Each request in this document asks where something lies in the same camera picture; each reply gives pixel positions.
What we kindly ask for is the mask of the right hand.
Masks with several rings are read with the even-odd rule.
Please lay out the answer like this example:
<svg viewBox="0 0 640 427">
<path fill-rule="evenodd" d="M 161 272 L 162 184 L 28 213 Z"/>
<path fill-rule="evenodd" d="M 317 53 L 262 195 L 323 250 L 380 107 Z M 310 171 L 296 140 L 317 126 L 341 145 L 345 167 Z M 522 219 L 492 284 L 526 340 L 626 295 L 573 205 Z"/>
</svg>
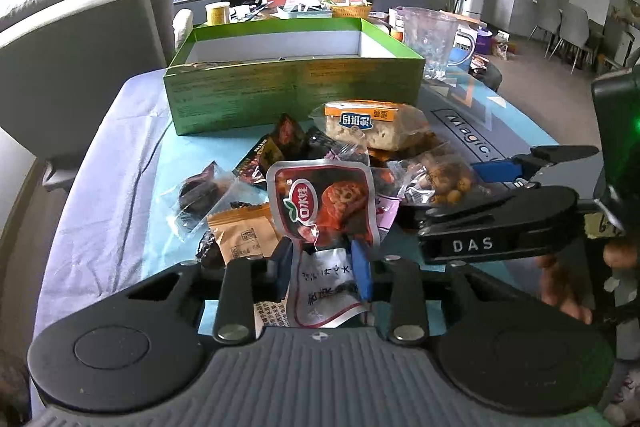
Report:
<svg viewBox="0 0 640 427">
<path fill-rule="evenodd" d="M 639 248 L 628 237 L 616 237 L 602 247 L 602 259 L 612 270 L 634 271 L 639 266 Z M 541 269 L 541 300 L 576 320 L 591 324 L 593 311 L 580 300 L 579 277 L 570 274 L 570 265 L 558 255 L 537 257 L 536 265 Z"/>
</svg>

